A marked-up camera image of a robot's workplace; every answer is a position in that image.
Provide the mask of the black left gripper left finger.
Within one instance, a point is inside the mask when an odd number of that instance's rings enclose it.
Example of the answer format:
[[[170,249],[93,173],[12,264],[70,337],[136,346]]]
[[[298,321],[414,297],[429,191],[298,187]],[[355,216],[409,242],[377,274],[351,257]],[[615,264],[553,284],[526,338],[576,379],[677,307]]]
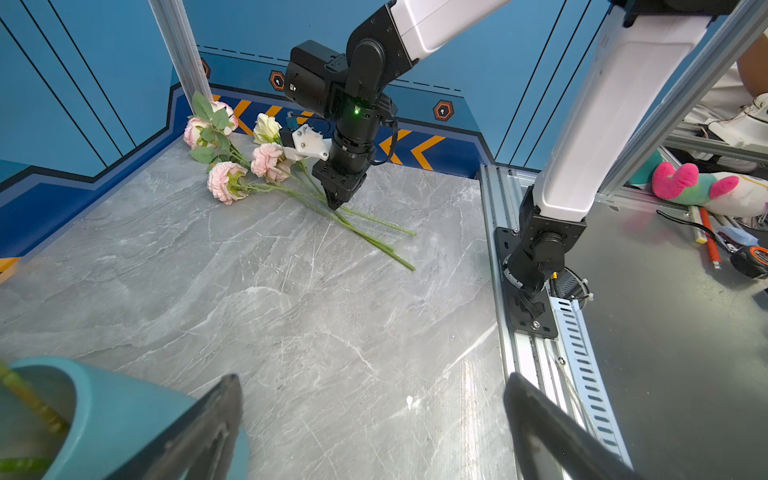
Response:
[[[243,414],[239,377],[228,374],[111,479],[225,479]]]

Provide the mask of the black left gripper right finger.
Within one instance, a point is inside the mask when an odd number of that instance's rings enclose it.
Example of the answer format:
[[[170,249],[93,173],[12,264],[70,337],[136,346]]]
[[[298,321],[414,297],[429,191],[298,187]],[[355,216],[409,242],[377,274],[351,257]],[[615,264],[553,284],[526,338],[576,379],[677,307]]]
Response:
[[[504,409],[518,469],[525,479],[638,479],[523,375],[505,385]]]

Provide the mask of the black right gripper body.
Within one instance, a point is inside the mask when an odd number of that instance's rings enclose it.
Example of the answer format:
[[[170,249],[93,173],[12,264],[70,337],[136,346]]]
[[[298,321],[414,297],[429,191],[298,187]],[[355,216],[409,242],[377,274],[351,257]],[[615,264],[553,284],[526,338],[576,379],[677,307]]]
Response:
[[[350,201],[367,177],[366,172],[355,174],[338,172],[324,160],[318,160],[313,165],[312,175],[320,181],[327,201]]]

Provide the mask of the pink carnation stem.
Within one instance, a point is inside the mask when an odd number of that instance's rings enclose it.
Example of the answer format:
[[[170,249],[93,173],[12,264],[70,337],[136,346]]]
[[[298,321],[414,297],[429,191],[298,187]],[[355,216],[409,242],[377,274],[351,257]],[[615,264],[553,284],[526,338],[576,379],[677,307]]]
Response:
[[[344,213],[360,217],[403,234],[413,237],[416,236],[416,233],[411,230],[354,209],[339,207],[337,210],[331,210],[328,206],[322,207],[321,203],[324,202],[325,196],[319,190],[319,187],[310,179],[305,164],[301,161],[293,162],[288,160],[284,155],[282,148],[276,143],[259,146],[253,151],[252,157],[251,171],[257,177],[265,181],[264,184],[253,184],[249,186],[249,189],[253,192],[280,191],[292,196],[302,202],[305,206],[313,209],[316,213],[340,223],[342,226],[350,229],[353,233],[358,234],[368,242],[373,242],[382,249],[392,250],[392,247],[385,245],[381,240],[377,240],[355,227],[350,220],[344,216]]]

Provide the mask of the pink rose stem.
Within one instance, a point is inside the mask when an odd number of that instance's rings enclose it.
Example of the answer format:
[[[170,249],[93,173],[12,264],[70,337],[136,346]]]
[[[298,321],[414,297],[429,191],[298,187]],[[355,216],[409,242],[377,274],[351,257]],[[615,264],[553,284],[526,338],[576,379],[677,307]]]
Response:
[[[406,269],[410,271],[416,270],[416,267],[397,254],[392,246],[386,244],[383,240],[364,232],[362,229],[353,225],[349,220],[343,219],[341,214],[332,213],[327,207],[321,207],[316,200],[311,200],[311,195],[309,193],[303,193],[281,184],[247,180],[246,169],[236,163],[220,162],[213,165],[208,172],[207,189],[216,200],[225,205],[232,205],[237,201],[244,200],[245,198],[256,194],[267,194],[272,192],[282,193],[298,201],[318,215],[353,232],[355,235],[404,266]]]

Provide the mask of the teal ceramic cylinder vase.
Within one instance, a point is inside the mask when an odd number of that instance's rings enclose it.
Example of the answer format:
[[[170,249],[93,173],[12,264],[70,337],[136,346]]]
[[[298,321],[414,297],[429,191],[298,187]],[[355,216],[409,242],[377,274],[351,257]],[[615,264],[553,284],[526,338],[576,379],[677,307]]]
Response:
[[[1,459],[53,460],[44,473],[2,474],[4,479],[111,479],[198,399],[59,357],[8,364],[70,424],[66,438],[46,425],[1,385]],[[239,426],[235,455],[225,479],[244,479],[248,441]]]

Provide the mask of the yellow rose stem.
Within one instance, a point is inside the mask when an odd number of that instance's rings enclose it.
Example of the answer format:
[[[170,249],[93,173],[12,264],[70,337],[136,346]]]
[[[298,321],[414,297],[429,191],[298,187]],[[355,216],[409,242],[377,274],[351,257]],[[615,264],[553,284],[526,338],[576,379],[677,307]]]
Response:
[[[6,362],[1,362],[1,385],[17,398],[27,409],[36,415],[53,434],[66,438],[71,424],[51,408],[32,386],[24,380]],[[52,465],[50,458],[13,457],[1,459],[2,474],[44,473]]]

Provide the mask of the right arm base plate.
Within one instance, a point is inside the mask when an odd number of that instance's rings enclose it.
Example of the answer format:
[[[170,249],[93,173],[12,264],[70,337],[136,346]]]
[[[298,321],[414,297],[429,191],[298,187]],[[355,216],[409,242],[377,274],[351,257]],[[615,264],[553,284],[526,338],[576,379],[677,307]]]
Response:
[[[524,251],[520,236],[509,228],[497,227],[493,238],[508,329],[555,339],[558,328],[543,274]]]

